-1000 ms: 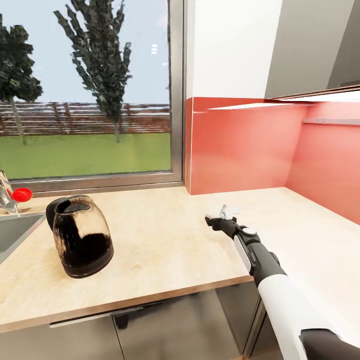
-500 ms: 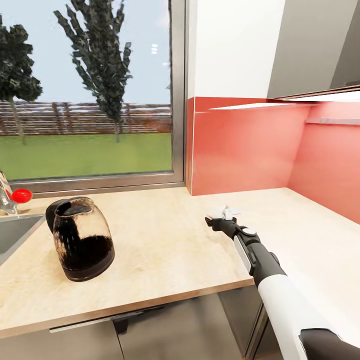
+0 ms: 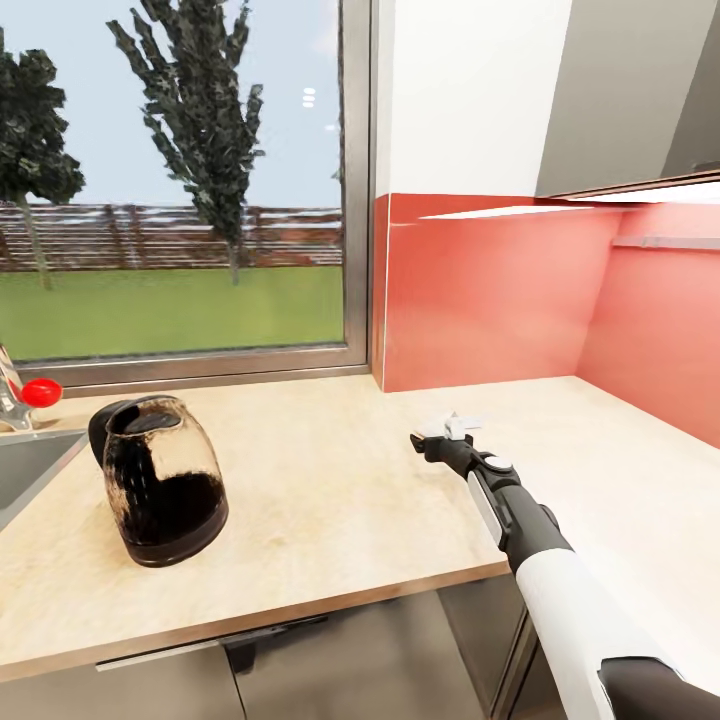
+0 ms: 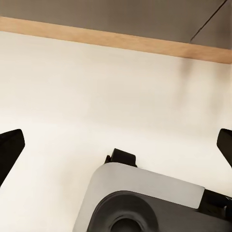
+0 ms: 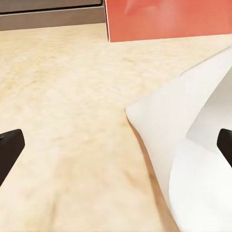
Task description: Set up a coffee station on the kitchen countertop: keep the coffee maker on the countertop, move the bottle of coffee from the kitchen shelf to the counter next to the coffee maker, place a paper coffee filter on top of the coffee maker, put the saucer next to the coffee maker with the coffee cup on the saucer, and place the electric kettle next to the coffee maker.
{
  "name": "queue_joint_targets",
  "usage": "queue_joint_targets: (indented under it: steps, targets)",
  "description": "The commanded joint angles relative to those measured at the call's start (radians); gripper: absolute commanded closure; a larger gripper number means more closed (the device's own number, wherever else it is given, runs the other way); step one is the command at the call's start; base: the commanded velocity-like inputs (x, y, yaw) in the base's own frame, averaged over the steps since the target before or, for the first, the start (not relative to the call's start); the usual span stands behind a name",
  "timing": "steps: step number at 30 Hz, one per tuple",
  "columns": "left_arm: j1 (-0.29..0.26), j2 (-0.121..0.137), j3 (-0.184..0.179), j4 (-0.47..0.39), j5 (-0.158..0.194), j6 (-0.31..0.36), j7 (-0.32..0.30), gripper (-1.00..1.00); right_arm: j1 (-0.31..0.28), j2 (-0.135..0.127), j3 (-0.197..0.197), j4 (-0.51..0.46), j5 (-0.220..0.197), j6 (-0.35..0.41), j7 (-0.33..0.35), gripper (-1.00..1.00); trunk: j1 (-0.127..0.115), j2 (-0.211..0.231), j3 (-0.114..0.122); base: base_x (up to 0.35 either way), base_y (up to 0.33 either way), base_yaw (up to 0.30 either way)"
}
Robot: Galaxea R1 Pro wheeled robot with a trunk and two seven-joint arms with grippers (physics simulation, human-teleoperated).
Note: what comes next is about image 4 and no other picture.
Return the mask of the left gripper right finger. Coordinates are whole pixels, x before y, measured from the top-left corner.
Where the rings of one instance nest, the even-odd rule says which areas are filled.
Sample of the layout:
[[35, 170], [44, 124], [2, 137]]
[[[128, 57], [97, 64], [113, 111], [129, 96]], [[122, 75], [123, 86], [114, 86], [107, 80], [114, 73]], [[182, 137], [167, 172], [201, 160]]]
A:
[[232, 167], [232, 130], [224, 128], [220, 130], [217, 138], [217, 146]]

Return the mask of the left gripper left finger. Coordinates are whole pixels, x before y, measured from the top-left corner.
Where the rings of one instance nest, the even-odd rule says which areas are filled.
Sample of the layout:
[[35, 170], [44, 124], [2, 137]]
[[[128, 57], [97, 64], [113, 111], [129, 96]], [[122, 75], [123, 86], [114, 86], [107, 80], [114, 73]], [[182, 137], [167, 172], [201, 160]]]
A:
[[25, 148], [21, 129], [0, 134], [0, 186]]

